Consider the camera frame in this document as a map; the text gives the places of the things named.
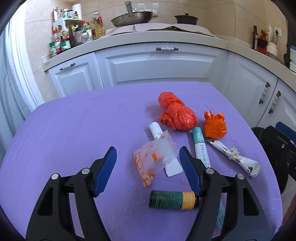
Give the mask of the orange white translucent wrapper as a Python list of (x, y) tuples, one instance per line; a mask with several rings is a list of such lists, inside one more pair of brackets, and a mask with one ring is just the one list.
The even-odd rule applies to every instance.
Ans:
[(139, 172), (144, 187), (151, 185), (156, 174), (162, 170), (165, 164), (161, 157), (157, 157), (156, 141), (149, 141), (133, 153), (133, 159)]

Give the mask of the white knotted snack wrapper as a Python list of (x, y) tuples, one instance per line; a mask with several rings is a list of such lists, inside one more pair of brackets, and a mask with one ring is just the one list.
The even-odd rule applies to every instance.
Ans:
[(229, 149), (221, 141), (213, 138), (208, 138), (207, 142), (215, 149), (223, 153), (229, 160), (236, 162), (248, 174), (248, 176), (255, 178), (259, 174), (261, 170), (261, 165), (259, 162), (244, 156), (240, 156), (238, 150), (235, 147)]

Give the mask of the teal white probiotic sachet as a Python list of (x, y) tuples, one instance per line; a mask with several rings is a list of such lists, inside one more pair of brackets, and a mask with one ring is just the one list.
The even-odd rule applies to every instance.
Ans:
[[(196, 158), (200, 159), (206, 168), (211, 168), (206, 143), (200, 127), (193, 128), (193, 140), (194, 140)], [(225, 215), (225, 207), (223, 202), (220, 201), (218, 216), (216, 220), (216, 226), (219, 229), (221, 229), (223, 226), (224, 215)]]

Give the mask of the white stacked bowls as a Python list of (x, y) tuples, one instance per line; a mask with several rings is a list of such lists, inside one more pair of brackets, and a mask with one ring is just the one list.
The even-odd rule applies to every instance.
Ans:
[(296, 47), (290, 47), (290, 70), (296, 72)]

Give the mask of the black cast iron pot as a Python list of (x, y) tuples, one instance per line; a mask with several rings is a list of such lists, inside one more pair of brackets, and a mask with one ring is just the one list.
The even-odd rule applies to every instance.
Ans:
[(178, 24), (189, 24), (189, 25), (196, 25), (198, 18), (195, 16), (190, 16), (188, 13), (184, 15), (176, 15), (174, 16), (177, 20)]

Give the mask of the white spice rack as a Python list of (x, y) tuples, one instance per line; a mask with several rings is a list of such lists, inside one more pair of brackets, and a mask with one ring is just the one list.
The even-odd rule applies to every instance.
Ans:
[(56, 6), (53, 8), (53, 17), (53, 40), (49, 42), (52, 57), (93, 40), (90, 24), (78, 19), (72, 9), (59, 9)]

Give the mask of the dark olive oil bottle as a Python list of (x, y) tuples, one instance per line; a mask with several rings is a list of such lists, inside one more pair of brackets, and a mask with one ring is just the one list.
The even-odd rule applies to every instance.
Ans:
[(253, 26), (252, 32), (252, 49), (257, 50), (257, 43), (258, 43), (258, 34), (257, 34), (257, 26)]

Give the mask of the black trash bin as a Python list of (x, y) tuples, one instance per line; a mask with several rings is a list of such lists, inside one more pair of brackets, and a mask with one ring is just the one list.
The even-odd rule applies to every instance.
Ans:
[(280, 193), (283, 193), (288, 178), (295, 179), (295, 141), (273, 126), (253, 127), (252, 131), (262, 145), (275, 173)]

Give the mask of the green yellow small bottle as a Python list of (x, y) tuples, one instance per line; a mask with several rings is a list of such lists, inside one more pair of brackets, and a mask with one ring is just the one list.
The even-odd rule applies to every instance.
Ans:
[(202, 198), (195, 192), (175, 192), (152, 190), (149, 196), (149, 208), (191, 210), (198, 208)]

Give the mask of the yellow cooking oil bottle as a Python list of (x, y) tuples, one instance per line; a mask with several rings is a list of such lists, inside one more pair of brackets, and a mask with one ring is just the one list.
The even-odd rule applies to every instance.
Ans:
[(102, 17), (93, 18), (91, 22), (93, 40), (99, 39), (105, 35), (105, 27), (103, 25)]

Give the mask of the white green stick sachet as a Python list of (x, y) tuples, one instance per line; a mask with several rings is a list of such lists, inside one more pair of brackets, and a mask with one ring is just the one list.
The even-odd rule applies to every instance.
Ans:
[(179, 161), (177, 160), (177, 154), (174, 150), (174, 142), (171, 140), (171, 136), (168, 131), (161, 129), (161, 126), (157, 122), (152, 122), (149, 125), (151, 134), (157, 144), (157, 157), (161, 157), (161, 161), (165, 164), (165, 172), (168, 177), (175, 176), (183, 172)]

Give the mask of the small orange plastic bag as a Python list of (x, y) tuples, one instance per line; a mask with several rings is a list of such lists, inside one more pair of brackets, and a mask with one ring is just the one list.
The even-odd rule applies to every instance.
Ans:
[(225, 115), (214, 115), (211, 111), (204, 112), (204, 134), (207, 138), (221, 139), (227, 134)]

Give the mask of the paper towel roll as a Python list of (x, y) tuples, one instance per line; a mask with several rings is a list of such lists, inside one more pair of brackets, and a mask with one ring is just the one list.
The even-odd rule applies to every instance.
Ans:
[(74, 13), (77, 13), (78, 19), (82, 19), (82, 7), (81, 4), (74, 4), (72, 6), (72, 10), (74, 11)]

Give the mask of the purple table cloth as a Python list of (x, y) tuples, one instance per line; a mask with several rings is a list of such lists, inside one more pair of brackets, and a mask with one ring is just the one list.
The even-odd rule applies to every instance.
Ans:
[(158, 121), (161, 92), (169, 91), (194, 111), (198, 125), (204, 112), (223, 113), (224, 145), (260, 162), (248, 178), (272, 233), (282, 224), (282, 202), (274, 171), (251, 128), (234, 106), (206, 83), (168, 82), (121, 85), (77, 93), (36, 108), (21, 125), (1, 165), (1, 207), (25, 235), (35, 204), (52, 174), (74, 175), (102, 158), (110, 147), (117, 161), (106, 189), (95, 203), (112, 240), (185, 240), (196, 210), (152, 209), (151, 190), (190, 191), (184, 173), (167, 177), (160, 171), (144, 187), (133, 153), (152, 139), (149, 125)]

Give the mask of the large red plastic bag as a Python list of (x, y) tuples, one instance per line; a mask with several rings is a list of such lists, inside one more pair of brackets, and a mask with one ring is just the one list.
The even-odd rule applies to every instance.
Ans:
[(161, 123), (173, 130), (190, 131), (197, 124), (195, 113), (185, 106), (172, 92), (162, 92), (158, 97), (158, 103), (164, 109), (161, 113)]

